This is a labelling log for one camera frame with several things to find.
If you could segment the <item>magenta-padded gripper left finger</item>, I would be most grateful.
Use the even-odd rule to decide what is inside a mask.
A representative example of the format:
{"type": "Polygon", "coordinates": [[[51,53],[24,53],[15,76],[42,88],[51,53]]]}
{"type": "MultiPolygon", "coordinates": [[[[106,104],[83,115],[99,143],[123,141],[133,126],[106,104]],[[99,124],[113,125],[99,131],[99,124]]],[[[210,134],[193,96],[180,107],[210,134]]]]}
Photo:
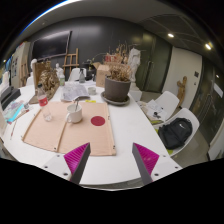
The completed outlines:
{"type": "Polygon", "coordinates": [[[57,153],[42,168],[74,184],[79,184],[89,155],[90,144],[85,143],[64,155],[57,153]]]}

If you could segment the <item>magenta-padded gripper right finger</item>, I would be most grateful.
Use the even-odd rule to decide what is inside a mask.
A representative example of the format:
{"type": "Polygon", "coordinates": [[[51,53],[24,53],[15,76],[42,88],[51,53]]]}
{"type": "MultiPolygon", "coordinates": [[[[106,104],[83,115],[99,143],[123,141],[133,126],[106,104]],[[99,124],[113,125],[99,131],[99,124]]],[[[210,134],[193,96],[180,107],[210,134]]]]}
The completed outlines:
{"type": "Polygon", "coordinates": [[[134,143],[132,154],[135,158],[143,185],[147,185],[182,169],[169,155],[157,154],[134,143]]]}

